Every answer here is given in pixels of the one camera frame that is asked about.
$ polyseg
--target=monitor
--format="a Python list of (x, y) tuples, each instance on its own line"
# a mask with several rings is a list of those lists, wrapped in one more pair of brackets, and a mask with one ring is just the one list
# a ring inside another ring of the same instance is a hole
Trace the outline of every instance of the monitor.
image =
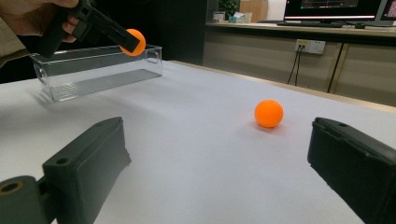
[(388, 0), (381, 15), (381, 21), (396, 21), (396, 0)]
[(374, 21), (381, 0), (287, 0), (285, 21)]

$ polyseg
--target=sleeve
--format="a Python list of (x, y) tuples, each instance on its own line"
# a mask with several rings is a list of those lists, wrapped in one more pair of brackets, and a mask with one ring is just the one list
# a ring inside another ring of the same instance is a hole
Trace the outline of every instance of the sleeve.
[(6, 62), (26, 56), (28, 50), (0, 18), (0, 67)]

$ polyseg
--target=clear plastic container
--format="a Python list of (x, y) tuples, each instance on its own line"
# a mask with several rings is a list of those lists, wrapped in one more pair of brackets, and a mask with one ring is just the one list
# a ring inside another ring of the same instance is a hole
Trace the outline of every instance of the clear plastic container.
[(57, 51), (51, 58), (31, 54), (43, 92), (61, 102), (97, 91), (160, 77), (162, 48), (147, 45), (135, 57), (119, 46)]

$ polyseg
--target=hand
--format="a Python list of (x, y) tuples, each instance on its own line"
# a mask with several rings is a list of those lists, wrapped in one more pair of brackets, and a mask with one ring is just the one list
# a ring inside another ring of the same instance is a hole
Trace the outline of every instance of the hand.
[[(56, 6), (75, 7), (78, 0), (0, 0), (0, 17), (16, 35), (43, 35), (49, 26)], [(64, 42), (76, 40), (71, 34), (78, 20), (69, 16), (63, 24), (69, 35)]]

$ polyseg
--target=ping pong ball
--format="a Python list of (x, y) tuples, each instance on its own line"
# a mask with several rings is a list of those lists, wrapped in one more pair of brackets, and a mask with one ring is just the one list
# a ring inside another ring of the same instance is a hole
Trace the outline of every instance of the ping pong ball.
[(125, 48), (120, 46), (120, 49), (122, 50), (122, 52), (124, 52), (126, 55), (129, 55), (129, 56), (137, 56), (137, 55), (143, 53), (143, 51), (146, 49), (146, 38), (142, 35), (142, 33), (140, 33), (136, 29), (128, 29), (126, 31), (129, 34), (131, 34), (134, 37), (136, 37), (139, 40), (139, 44), (137, 45), (137, 47), (132, 52), (129, 51), (128, 49), (125, 49)]
[(283, 108), (275, 100), (264, 100), (257, 104), (254, 117), (260, 126), (274, 128), (283, 119)]

